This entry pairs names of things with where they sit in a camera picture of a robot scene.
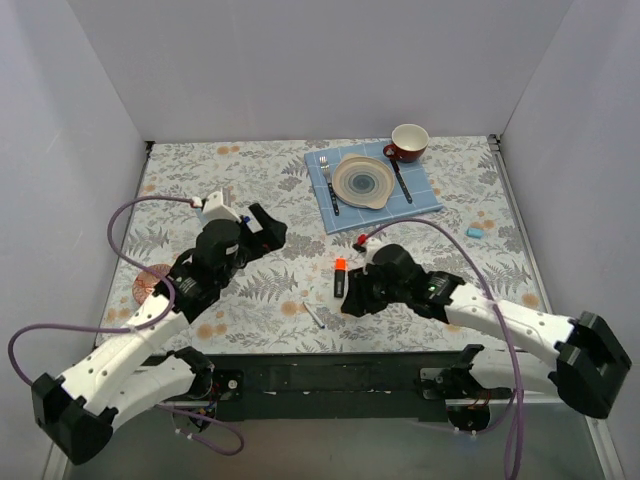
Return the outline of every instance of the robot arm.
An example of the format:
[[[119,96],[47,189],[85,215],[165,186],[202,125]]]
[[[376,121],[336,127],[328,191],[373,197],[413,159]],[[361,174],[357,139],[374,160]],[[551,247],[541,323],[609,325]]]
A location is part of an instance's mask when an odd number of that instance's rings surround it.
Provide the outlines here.
[[[365,253],[365,266],[349,271],[344,313],[360,317],[400,302],[422,317],[504,339],[493,302],[461,277],[425,272],[400,245],[369,239],[356,248]],[[525,389],[555,392],[578,412],[606,418],[631,368],[629,356],[607,323],[588,312],[576,319],[506,300],[497,304],[516,347],[524,350],[517,355]],[[478,398],[481,391],[513,388],[513,368],[506,351],[470,345],[458,364],[444,371],[422,372],[421,379],[430,397]]]
[[[45,373],[33,382],[36,423],[76,465],[102,450],[119,426],[155,404],[185,393],[203,398],[210,392],[214,366],[191,347],[172,352],[156,367],[136,370],[218,301],[238,269],[284,246],[286,225],[258,204],[249,207],[262,227],[255,233],[247,217],[224,205],[221,192],[204,201],[194,198],[193,205],[202,208],[206,225],[195,248],[180,255],[167,274],[176,292],[169,314],[137,329],[167,307],[169,292],[161,282],[125,323],[131,333],[109,338],[58,377]]]

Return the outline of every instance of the cup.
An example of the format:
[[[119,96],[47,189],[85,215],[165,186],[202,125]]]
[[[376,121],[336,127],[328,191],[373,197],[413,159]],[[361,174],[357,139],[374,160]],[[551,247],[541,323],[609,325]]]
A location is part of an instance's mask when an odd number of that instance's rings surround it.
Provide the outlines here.
[[[415,162],[429,145],[427,131],[410,123],[400,125],[393,129],[391,141],[384,149],[384,155],[398,162]]]

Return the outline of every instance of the orange coaster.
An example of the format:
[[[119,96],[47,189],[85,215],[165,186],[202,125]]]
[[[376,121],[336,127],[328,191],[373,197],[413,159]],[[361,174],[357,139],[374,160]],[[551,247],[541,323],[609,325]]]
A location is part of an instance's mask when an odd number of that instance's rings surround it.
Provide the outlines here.
[[[171,270],[171,265],[167,265],[166,263],[159,263],[157,265],[151,265],[150,267],[154,272],[157,272],[161,276],[165,276]],[[140,274],[136,277],[136,280],[133,282],[133,298],[136,299],[140,305],[147,299],[151,292],[153,292],[153,288],[158,284],[160,279],[154,275],[151,275],[147,272],[140,272]]]

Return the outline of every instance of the leaf pattern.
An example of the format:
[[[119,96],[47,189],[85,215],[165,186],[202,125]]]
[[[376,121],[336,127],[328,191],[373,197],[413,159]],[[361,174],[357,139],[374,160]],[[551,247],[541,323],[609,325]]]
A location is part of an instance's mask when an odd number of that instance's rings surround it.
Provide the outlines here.
[[[248,214],[247,207],[260,202],[289,226],[283,249],[238,271],[221,299],[158,353],[187,345],[218,354],[450,350],[478,342],[502,347],[501,341],[473,330],[417,317],[404,305],[362,318],[340,313],[340,301],[333,298],[334,261],[343,257],[349,268],[361,266],[362,257],[351,245],[370,229],[325,234],[303,155],[376,140],[383,139],[154,145],[140,195],[204,196],[225,187],[238,213]],[[486,139],[432,138],[421,161],[445,205],[424,218],[445,227],[464,245],[496,294],[518,303],[541,303]],[[482,228],[485,236],[465,236],[470,226]],[[193,246],[201,229],[186,205],[143,202],[134,208],[124,248],[146,265],[170,264]],[[378,238],[403,245],[427,270],[450,271],[477,284],[462,256],[435,230],[398,224]],[[131,286],[138,273],[118,263],[105,325],[121,325],[125,318],[118,312],[137,308]],[[327,328],[316,326],[303,300]],[[98,343],[104,338],[99,335]]]

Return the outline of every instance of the knife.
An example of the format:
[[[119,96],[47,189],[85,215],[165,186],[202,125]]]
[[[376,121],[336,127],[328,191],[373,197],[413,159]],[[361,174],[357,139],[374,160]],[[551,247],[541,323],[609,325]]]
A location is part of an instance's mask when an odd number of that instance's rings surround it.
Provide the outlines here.
[[[413,203],[413,198],[411,198],[411,194],[409,193],[409,189],[404,183],[402,179],[402,175],[400,174],[400,167],[398,166],[398,162],[394,158],[390,158],[391,166],[393,167],[393,171],[396,173],[396,178],[398,179],[398,183],[400,184],[400,188],[402,189],[402,193],[404,193],[405,198],[408,203]]]

